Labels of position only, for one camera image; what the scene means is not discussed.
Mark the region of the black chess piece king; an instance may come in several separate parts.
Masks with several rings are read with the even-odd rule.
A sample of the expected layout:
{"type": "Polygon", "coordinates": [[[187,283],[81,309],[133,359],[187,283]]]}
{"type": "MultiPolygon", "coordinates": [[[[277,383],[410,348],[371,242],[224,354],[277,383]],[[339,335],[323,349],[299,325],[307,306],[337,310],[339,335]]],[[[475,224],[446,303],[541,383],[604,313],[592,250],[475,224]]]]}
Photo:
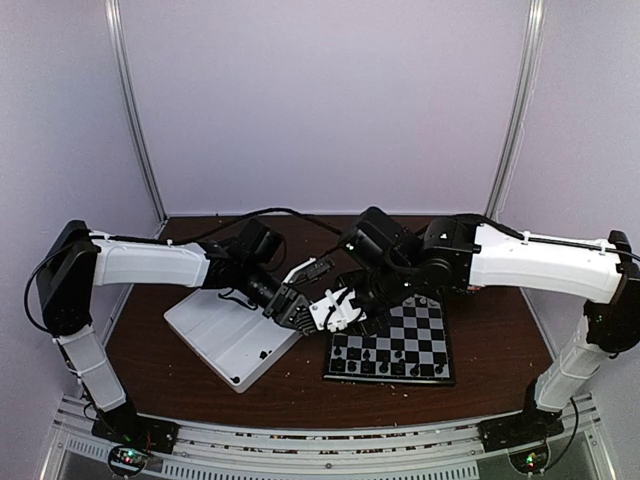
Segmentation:
{"type": "Polygon", "coordinates": [[[404,377],[406,375],[406,362],[404,359],[400,359],[398,362],[391,364],[391,373],[397,377],[404,377]]]}

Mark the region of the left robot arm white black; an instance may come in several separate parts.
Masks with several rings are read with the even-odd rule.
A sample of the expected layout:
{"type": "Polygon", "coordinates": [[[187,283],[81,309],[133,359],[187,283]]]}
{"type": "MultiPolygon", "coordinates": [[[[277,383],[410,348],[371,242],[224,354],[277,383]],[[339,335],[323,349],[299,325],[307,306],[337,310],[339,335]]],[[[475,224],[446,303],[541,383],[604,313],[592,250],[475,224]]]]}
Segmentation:
{"type": "Polygon", "coordinates": [[[144,424],[116,374],[90,313],[95,289],[112,285],[176,285],[231,289],[276,325],[316,332],[311,303],[293,281],[266,268],[284,238],[256,218],[222,241],[160,241],[110,236],[80,220],[68,222],[26,281],[30,323],[57,343],[98,418],[123,444],[137,442],[144,424]]]}

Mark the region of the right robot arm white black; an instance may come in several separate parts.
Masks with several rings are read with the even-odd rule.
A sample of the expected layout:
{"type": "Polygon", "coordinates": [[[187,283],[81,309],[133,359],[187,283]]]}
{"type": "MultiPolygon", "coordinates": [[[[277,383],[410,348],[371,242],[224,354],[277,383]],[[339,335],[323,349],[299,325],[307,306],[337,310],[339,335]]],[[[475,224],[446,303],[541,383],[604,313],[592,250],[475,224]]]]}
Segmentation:
{"type": "Polygon", "coordinates": [[[571,340],[533,383],[533,400],[513,419],[519,440],[535,440],[608,357],[639,343],[639,265],[626,235],[571,240],[520,232],[478,214],[432,219],[412,232],[377,207],[338,246],[359,265],[319,324],[331,331],[372,319],[415,294],[490,286],[582,297],[571,340]]]}

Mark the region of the white chess pieces row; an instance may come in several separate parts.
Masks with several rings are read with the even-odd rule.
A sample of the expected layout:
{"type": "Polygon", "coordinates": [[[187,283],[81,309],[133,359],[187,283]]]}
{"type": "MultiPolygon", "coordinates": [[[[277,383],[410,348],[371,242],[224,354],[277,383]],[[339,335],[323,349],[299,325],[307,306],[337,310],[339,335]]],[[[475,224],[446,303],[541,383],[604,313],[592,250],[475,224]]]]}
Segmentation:
{"type": "Polygon", "coordinates": [[[427,307],[427,308],[439,308],[440,307],[440,303],[437,300],[434,300],[432,298],[428,298],[428,297],[424,297],[424,296],[418,296],[416,298],[416,304],[423,306],[423,307],[427,307]]]}

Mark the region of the black white chess board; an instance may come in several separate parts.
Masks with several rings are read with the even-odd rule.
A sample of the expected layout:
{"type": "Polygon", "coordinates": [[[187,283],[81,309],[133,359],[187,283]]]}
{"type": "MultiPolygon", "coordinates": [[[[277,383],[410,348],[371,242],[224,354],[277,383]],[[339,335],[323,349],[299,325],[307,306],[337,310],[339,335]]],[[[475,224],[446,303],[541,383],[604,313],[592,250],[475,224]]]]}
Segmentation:
{"type": "Polygon", "coordinates": [[[408,298],[389,313],[388,326],[372,335],[353,335],[342,332],[332,335],[327,341],[323,378],[327,381],[345,381],[362,383],[400,383],[414,385],[453,386],[456,383],[453,356],[450,347],[448,325],[445,312],[439,308],[427,308],[416,304],[416,295],[408,298]],[[342,355],[333,353],[336,346],[342,347],[342,355]],[[347,350],[354,347],[359,350],[356,358],[349,358],[347,350]],[[363,358],[364,350],[371,350],[371,358],[363,358]],[[406,362],[406,375],[397,377],[391,373],[391,364],[398,362],[394,358],[396,350],[403,351],[406,362]],[[381,374],[378,352],[389,352],[389,373],[381,374]],[[341,358],[345,361],[344,372],[333,372],[331,361],[341,358]],[[349,360],[357,362],[357,371],[349,372],[349,360]],[[410,375],[411,368],[421,364],[421,375],[410,375]],[[442,376],[435,374],[437,365],[444,366],[442,376]]]}

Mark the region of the black rook board corner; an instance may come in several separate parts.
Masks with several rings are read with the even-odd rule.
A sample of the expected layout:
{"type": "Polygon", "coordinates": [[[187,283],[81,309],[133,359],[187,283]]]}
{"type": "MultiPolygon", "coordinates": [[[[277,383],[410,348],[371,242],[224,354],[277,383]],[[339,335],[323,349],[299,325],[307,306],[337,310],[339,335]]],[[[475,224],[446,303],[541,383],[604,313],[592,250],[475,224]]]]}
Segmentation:
{"type": "Polygon", "coordinates": [[[344,372],[345,361],[341,358],[335,358],[331,361],[331,369],[333,372],[344,372]]]}

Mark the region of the white plastic tray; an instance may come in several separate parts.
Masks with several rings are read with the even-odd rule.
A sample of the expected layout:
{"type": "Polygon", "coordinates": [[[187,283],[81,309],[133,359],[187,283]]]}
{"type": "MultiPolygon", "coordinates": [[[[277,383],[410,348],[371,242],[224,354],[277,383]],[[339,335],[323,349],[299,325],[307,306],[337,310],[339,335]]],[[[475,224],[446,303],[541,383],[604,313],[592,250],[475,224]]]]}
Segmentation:
{"type": "Polygon", "coordinates": [[[242,294],[236,296],[238,302],[221,295],[220,290],[198,289],[167,310],[164,319],[206,365],[240,393],[230,378],[241,360],[265,350],[271,368],[302,335],[264,317],[260,309],[249,309],[248,298],[242,294]]]}

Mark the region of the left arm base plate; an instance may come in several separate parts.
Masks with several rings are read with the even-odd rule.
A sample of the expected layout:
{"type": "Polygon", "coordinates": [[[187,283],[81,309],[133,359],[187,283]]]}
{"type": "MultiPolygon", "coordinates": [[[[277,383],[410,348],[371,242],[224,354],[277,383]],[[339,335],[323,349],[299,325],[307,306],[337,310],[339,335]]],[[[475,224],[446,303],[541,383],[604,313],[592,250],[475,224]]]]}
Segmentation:
{"type": "Polygon", "coordinates": [[[175,422],[115,411],[99,414],[91,428],[95,437],[164,454],[173,452],[178,433],[179,426],[175,422]]]}

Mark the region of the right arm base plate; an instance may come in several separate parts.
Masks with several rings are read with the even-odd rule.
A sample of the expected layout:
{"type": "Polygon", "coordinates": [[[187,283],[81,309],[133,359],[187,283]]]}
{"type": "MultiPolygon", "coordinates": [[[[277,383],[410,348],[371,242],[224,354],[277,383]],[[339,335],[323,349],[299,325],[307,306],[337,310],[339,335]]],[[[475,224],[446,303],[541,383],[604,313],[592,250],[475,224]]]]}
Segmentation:
{"type": "Polygon", "coordinates": [[[564,432],[562,421],[545,412],[540,415],[520,412],[484,420],[477,428],[485,452],[543,441],[564,432]]]}

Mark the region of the left aluminium corner post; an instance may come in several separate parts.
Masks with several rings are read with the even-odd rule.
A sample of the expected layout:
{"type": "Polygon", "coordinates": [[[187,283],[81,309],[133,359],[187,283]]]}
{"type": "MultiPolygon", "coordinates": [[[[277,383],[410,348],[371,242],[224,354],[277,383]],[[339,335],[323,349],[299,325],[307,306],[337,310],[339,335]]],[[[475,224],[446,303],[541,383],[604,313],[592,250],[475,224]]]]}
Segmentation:
{"type": "Polygon", "coordinates": [[[168,215],[161,198],[159,186],[151,164],[149,150],[136,101],[126,48],[125,32],[122,23],[121,2],[117,0],[106,0],[104,5],[107,27],[118,71],[121,94],[124,101],[127,124],[136,160],[141,170],[143,183],[151,200],[154,214],[157,220],[160,223],[163,223],[168,219],[168,215]]]}

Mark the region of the aluminium corner post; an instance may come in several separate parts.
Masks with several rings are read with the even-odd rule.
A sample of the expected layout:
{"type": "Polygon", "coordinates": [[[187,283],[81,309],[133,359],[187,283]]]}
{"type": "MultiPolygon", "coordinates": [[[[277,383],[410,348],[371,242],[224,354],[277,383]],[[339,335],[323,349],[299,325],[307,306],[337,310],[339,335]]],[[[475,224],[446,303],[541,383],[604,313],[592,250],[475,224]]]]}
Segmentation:
{"type": "Polygon", "coordinates": [[[121,94],[124,101],[127,124],[136,160],[141,170],[143,183],[151,200],[154,214],[157,220],[160,223],[163,223],[168,219],[168,215],[161,198],[159,186],[151,164],[149,150],[136,101],[126,48],[125,32],[122,23],[121,2],[117,0],[106,0],[104,5],[107,27],[118,71],[121,94]]]}
{"type": "Polygon", "coordinates": [[[497,220],[506,203],[509,187],[524,137],[524,120],[535,88],[546,13],[546,1],[529,2],[527,23],[511,113],[499,162],[485,208],[485,215],[497,220]]]}

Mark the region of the right aluminium corner post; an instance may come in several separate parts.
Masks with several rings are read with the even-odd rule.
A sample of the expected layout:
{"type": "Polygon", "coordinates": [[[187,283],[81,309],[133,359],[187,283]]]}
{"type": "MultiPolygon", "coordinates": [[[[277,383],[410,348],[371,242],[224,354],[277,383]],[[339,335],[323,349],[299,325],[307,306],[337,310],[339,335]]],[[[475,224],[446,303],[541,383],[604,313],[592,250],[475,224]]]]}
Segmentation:
{"type": "Polygon", "coordinates": [[[546,1],[529,2],[527,23],[511,113],[499,162],[485,208],[485,215],[497,220],[506,203],[509,187],[524,137],[524,120],[535,88],[546,13],[546,1]]]}

